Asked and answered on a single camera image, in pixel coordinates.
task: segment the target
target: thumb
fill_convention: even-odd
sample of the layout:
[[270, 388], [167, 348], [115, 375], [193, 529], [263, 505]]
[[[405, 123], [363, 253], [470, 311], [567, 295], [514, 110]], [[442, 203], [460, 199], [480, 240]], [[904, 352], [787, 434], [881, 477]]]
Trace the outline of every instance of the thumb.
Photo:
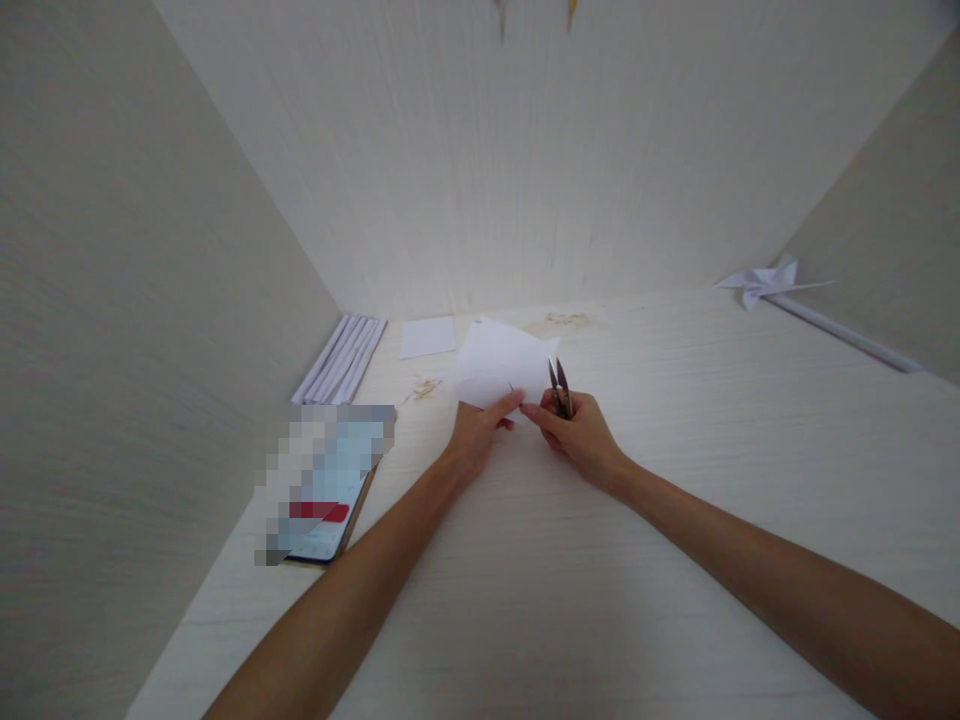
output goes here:
[[513, 392], [504, 395], [502, 398], [497, 400], [496, 403], [487, 408], [487, 414], [490, 416], [490, 419], [493, 420], [493, 422], [500, 422], [505, 416], [509, 415], [518, 407], [520, 407], [520, 403], [522, 402], [523, 390], [514, 390]]
[[567, 421], [554, 415], [548, 410], [544, 410], [539, 405], [533, 403], [524, 403], [520, 406], [520, 412], [526, 415], [541, 430], [546, 430], [556, 437], [563, 437], [567, 431]]

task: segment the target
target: white wall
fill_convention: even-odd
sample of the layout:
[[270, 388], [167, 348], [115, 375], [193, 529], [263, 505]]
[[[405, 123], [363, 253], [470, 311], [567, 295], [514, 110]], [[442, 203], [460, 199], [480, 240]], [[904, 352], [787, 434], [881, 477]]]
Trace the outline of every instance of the white wall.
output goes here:
[[4, 2], [0, 71], [0, 717], [109, 720], [339, 311], [149, 0]]
[[787, 250], [837, 281], [798, 300], [960, 385], [960, 30]]
[[155, 0], [334, 298], [391, 318], [703, 286], [783, 247], [940, 0]]

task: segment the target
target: wooden desk surface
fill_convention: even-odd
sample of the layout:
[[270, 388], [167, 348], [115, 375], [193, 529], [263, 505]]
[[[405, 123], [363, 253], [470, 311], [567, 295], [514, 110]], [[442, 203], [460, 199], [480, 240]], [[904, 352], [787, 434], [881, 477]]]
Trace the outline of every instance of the wooden desk surface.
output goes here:
[[[957, 388], [716, 290], [488, 315], [559, 334], [571, 387], [651, 470], [960, 623]], [[399, 404], [416, 373], [452, 367], [398, 361], [401, 326], [358, 404]], [[399, 407], [354, 540], [437, 456], [454, 409], [449, 393]], [[255, 502], [128, 718], [199, 717], [317, 577], [252, 565]], [[335, 716], [869, 717], [528, 423], [498, 436]]]

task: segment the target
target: person's right hand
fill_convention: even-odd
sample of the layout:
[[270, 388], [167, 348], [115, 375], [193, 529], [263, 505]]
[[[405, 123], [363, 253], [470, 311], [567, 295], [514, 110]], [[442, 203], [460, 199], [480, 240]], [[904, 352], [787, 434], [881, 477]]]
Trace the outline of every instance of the person's right hand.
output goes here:
[[585, 480], [605, 492], [613, 492], [618, 474], [631, 461], [613, 439], [593, 395], [577, 392], [570, 395], [573, 420], [557, 415], [552, 388], [544, 390], [540, 405], [524, 403], [520, 411], [540, 428], [550, 447], [569, 459]]

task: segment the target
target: forearm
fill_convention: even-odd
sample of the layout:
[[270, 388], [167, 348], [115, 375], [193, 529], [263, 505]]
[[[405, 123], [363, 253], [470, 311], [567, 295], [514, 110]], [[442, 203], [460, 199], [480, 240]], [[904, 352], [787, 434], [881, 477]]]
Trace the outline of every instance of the forearm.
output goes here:
[[621, 499], [879, 717], [960, 715], [960, 632], [889, 588], [634, 464]]
[[434, 463], [267, 633], [205, 719], [329, 715], [461, 485]]

